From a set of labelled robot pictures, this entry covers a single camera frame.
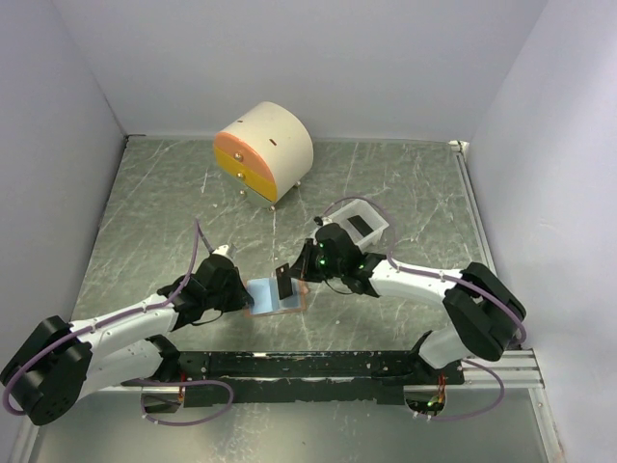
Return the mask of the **pink leather card holder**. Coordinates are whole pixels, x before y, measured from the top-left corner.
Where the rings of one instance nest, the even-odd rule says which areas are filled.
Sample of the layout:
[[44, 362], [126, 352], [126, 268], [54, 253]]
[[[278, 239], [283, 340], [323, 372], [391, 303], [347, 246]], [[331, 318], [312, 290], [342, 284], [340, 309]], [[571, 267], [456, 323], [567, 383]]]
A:
[[245, 314], [249, 317], [263, 317], [302, 312], [307, 309], [306, 296], [309, 289], [304, 282], [292, 279], [292, 294], [279, 298], [277, 280], [274, 277], [253, 279], [246, 282], [246, 290], [253, 298]]

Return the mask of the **white plastic card bin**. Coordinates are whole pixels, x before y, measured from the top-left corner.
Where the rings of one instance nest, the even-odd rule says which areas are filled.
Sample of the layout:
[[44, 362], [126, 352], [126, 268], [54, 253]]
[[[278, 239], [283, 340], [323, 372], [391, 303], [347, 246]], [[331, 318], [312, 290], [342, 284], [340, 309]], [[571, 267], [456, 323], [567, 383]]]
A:
[[339, 224], [363, 252], [377, 245], [389, 227], [389, 222], [372, 204], [360, 199], [330, 213], [329, 218]]

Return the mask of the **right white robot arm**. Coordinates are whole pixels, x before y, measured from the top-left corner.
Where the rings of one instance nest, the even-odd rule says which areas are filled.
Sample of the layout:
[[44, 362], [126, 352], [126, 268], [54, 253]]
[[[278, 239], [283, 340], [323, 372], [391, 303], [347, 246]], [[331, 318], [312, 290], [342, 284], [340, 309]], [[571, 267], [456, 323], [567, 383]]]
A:
[[525, 308], [480, 262], [453, 270], [406, 264], [361, 250], [341, 226], [329, 224], [305, 240], [289, 272], [306, 283], [338, 279], [354, 294], [444, 308], [449, 324], [423, 335], [413, 348], [409, 371], [419, 383], [432, 382], [445, 366], [469, 356], [496, 362], [511, 342], [526, 337]]

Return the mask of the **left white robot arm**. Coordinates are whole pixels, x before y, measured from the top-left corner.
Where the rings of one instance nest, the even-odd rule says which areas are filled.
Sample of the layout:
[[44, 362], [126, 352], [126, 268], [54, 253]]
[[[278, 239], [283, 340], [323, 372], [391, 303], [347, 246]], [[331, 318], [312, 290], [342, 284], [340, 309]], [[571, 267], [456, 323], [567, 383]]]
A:
[[237, 312], [252, 302], [232, 250], [223, 245], [196, 271], [129, 307], [73, 322], [57, 315], [41, 321], [1, 372], [2, 404], [42, 426], [107, 387], [170, 384], [180, 361], [168, 335], [201, 325], [209, 311]]

